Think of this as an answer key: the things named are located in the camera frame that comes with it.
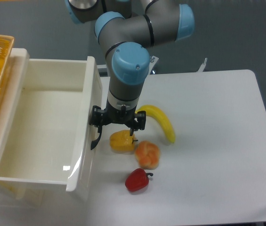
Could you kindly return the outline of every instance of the blue joint cap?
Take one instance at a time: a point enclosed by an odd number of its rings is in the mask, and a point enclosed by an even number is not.
[[[107,12],[107,13],[104,13],[103,15],[101,15],[96,20],[94,30],[95,30],[95,35],[96,35],[97,40],[99,40],[100,31],[103,29],[103,27],[106,25],[106,23],[108,23],[110,20],[112,20],[114,18],[118,18],[118,17],[124,19],[124,17],[120,13]]]
[[[191,8],[187,4],[180,4],[179,27],[177,33],[177,40],[190,37],[195,30],[195,19]]]
[[[143,83],[149,73],[150,55],[140,44],[125,42],[120,44],[112,56],[115,76],[127,85]]]
[[[71,6],[69,4],[69,1],[68,0],[65,0],[65,4],[66,4],[66,7],[68,9],[68,12],[69,12],[69,15],[70,15],[70,18],[72,20],[73,23],[75,24],[83,24],[73,13],[72,9],[71,9]]]

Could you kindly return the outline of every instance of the gray floor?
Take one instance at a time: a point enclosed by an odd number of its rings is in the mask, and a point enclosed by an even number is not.
[[[266,0],[178,0],[194,12],[192,37],[149,49],[160,58],[158,73],[196,71],[204,58],[207,70],[255,72],[266,107]],[[142,14],[133,0],[133,11]],[[0,34],[15,37],[15,47],[31,58],[104,57],[94,37],[94,22],[72,23],[63,0],[0,2]]]

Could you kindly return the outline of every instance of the toy fruit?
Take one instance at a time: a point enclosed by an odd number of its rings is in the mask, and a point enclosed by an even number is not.
[[[147,116],[154,118],[160,124],[167,139],[171,143],[175,142],[176,135],[173,126],[170,120],[168,119],[167,115],[161,109],[153,105],[144,105],[136,112],[139,111],[146,111]]]
[[[130,192],[136,192],[149,184],[148,176],[152,177],[153,174],[146,173],[143,169],[138,168],[125,180],[125,186]]]
[[[135,148],[134,142],[138,141],[135,139],[135,135],[130,136],[129,130],[122,130],[116,132],[110,136],[110,146],[112,149],[121,152],[130,152]]]
[[[160,150],[157,145],[142,141],[135,150],[135,157],[143,169],[155,169],[159,164]]]

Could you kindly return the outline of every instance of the yellow bell pepper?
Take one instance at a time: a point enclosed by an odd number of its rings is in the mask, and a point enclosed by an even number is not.
[[[129,130],[122,130],[110,136],[110,146],[115,151],[130,152],[135,148],[135,135],[130,136]]]

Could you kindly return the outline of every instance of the white drawer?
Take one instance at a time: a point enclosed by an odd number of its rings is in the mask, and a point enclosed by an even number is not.
[[[27,64],[26,73],[10,75],[2,100],[0,186],[62,188],[85,200],[96,135],[88,120],[102,95],[95,59],[30,59]],[[12,99],[5,98],[8,93]]]

